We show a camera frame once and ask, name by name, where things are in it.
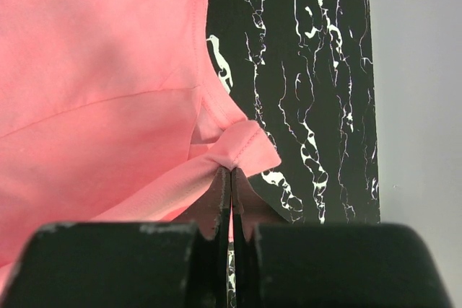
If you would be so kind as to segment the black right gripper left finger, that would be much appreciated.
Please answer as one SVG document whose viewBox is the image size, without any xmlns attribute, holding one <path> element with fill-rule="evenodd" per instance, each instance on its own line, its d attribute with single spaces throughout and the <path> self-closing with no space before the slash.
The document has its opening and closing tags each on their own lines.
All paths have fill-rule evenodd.
<svg viewBox="0 0 462 308">
<path fill-rule="evenodd" d="M 36 231 L 3 307 L 226 307 L 231 174 L 171 222 L 58 223 Z"/>
</svg>

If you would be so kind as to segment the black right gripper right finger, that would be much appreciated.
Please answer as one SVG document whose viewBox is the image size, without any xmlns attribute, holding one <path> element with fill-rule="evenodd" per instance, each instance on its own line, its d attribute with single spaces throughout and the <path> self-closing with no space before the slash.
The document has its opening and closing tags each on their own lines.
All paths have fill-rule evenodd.
<svg viewBox="0 0 462 308">
<path fill-rule="evenodd" d="M 423 239 L 400 224 L 291 224 L 230 174 L 239 307 L 450 307 Z"/>
</svg>

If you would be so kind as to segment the pink t shirt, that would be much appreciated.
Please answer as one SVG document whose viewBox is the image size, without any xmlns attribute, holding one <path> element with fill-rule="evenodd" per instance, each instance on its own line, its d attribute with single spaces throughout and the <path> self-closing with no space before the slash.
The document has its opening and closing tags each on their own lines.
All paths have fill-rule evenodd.
<svg viewBox="0 0 462 308">
<path fill-rule="evenodd" d="M 208 0 L 1 0 L 1 281 L 40 227 L 170 220 L 273 144 L 223 87 Z"/>
</svg>

